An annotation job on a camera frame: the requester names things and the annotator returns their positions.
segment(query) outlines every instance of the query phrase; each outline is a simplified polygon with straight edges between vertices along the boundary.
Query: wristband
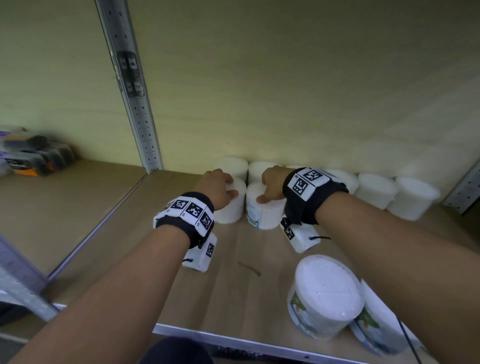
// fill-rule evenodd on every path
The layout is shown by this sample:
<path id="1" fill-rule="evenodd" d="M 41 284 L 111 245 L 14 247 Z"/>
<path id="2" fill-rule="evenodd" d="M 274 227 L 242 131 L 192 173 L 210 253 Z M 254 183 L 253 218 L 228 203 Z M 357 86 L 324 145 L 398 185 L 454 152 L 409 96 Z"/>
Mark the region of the wristband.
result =
<path id="1" fill-rule="evenodd" d="M 283 183 L 283 195 L 287 198 L 285 215 L 292 224 L 316 225 L 316 210 L 335 192 L 348 193 L 348 189 L 333 174 L 313 168 L 298 168 Z"/>
<path id="2" fill-rule="evenodd" d="M 200 192 L 187 192 L 171 200 L 155 215 L 153 227 L 173 225 L 190 239 L 190 248 L 202 247 L 213 229 L 213 204 Z"/>

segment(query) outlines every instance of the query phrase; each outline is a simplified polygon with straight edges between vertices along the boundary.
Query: wire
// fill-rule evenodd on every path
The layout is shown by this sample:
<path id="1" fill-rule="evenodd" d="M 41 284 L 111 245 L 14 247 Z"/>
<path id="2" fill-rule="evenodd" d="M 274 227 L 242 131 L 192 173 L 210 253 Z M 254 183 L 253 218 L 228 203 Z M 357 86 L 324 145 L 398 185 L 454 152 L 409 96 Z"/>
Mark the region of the wire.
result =
<path id="1" fill-rule="evenodd" d="M 332 240 L 332 238 L 329 238 L 328 236 L 311 236 L 310 238 L 308 238 L 309 240 L 315 240 L 315 239 L 328 239 L 328 240 Z"/>
<path id="2" fill-rule="evenodd" d="M 407 332 L 405 331 L 405 328 L 403 327 L 402 321 L 400 321 L 400 319 L 398 318 L 398 316 L 396 317 L 396 319 L 398 320 L 398 323 L 400 324 L 400 328 L 402 329 L 403 334 L 405 335 L 405 338 L 407 339 L 407 342 L 408 342 L 410 348 L 411 348 L 412 351 L 413 351 L 413 355 L 415 355 L 415 359 L 417 359 L 418 364 L 422 364 L 422 362 L 421 362 L 421 360 L 420 360 L 420 357 L 419 357 L 419 355 L 417 354 L 417 351 L 416 351 L 415 348 L 413 347 L 412 342 L 410 341 L 410 338 L 408 337 L 408 334 L 407 334 Z"/>

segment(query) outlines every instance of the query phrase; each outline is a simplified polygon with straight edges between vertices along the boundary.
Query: wooden shelf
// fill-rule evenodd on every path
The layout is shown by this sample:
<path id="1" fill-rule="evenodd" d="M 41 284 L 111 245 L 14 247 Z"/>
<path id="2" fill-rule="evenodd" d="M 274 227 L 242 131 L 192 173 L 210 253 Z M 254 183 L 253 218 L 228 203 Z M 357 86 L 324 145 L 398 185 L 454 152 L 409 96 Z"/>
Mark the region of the wooden shelf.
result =
<path id="1" fill-rule="evenodd" d="M 198 178 L 154 171 L 51 283 L 46 296 L 55 303 L 72 303 L 152 229 L 152 216 L 166 202 L 190 190 Z M 478 249 L 438 206 L 418 223 Z M 415 363 L 410 351 L 387 359 L 370 353 L 348 329 L 331 341 L 316 341 L 294 326 L 286 297 L 297 263 L 306 255 L 325 254 L 352 267 L 334 242 L 323 241 L 299 255 L 280 228 L 260 231 L 245 218 L 233 225 L 216 224 L 214 233 L 218 244 L 209 270 L 199 273 L 180 269 L 158 323 L 372 364 Z M 245 266 L 253 267 L 261 275 Z M 424 363 L 435 362 L 425 353 L 422 357 Z"/>
<path id="2" fill-rule="evenodd" d="M 89 160 L 47 177 L 12 173 L 0 179 L 0 233 L 47 275 L 144 175 Z"/>

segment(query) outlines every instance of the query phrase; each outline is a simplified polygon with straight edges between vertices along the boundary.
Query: hand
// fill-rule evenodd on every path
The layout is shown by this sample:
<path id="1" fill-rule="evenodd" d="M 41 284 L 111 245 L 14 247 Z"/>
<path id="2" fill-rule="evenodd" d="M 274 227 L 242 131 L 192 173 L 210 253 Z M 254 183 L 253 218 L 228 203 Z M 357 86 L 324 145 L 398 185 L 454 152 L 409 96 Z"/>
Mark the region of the hand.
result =
<path id="1" fill-rule="evenodd" d="M 227 183 L 233 183 L 233 178 L 221 169 L 207 171 L 196 183 L 193 191 L 207 196 L 215 211 L 223 209 L 230 201 L 239 195 L 237 190 L 227 191 Z"/>
<path id="2" fill-rule="evenodd" d="M 283 182 L 294 169 L 281 166 L 267 168 L 262 174 L 262 183 L 267 186 L 265 193 L 257 197 L 259 204 L 266 204 L 272 200 L 281 200 L 283 196 Z"/>

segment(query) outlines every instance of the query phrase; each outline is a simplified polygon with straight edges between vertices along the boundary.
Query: forearm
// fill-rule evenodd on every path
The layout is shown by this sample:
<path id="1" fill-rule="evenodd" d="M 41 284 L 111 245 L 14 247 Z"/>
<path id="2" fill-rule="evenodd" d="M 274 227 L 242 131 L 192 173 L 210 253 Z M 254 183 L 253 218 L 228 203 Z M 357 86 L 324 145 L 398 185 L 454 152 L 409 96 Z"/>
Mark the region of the forearm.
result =
<path id="1" fill-rule="evenodd" d="M 478 355 L 480 257 L 354 196 L 315 217 L 380 298 L 446 362 Z"/>
<path id="2" fill-rule="evenodd" d="M 155 229 L 48 323 L 12 364 L 135 363 L 189 244 L 187 235 L 176 227 Z"/>

